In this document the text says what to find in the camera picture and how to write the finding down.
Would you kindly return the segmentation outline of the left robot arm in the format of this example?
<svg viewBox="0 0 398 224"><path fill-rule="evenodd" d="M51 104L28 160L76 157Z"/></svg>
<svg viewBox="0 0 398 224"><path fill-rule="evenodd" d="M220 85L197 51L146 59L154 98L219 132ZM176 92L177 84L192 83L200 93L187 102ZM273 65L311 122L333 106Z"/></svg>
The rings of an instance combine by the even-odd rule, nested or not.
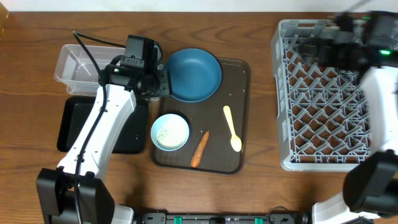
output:
<svg viewBox="0 0 398 224"><path fill-rule="evenodd" d="M36 180L45 223L132 223L134 210L117 205L104 184L119 134L136 107L136 94L149 98L172 92L166 70L101 72L94 105L77 139L56 169L43 168Z"/></svg>

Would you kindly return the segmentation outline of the dark blue plate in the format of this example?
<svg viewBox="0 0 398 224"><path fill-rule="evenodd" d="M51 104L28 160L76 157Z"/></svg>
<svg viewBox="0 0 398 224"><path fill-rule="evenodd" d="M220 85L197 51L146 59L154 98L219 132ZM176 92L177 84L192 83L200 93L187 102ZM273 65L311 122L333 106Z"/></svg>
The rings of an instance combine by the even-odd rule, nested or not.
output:
<svg viewBox="0 0 398 224"><path fill-rule="evenodd" d="M222 81L217 58L202 49L183 49L170 56L164 65L172 85L172 96L194 103L209 98Z"/></svg>

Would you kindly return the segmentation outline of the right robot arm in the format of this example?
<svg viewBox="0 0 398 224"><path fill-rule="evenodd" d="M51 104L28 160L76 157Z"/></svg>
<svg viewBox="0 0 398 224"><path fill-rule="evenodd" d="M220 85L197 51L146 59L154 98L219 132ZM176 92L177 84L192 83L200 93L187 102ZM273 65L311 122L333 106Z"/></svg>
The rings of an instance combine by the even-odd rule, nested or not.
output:
<svg viewBox="0 0 398 224"><path fill-rule="evenodd" d="M397 215L397 51L392 35L397 13L371 11L360 43L354 19L337 14L338 32L312 37L298 47L302 59L321 67L356 71L368 102L371 155L348 172L338 195L312 207L310 223L361 223Z"/></svg>

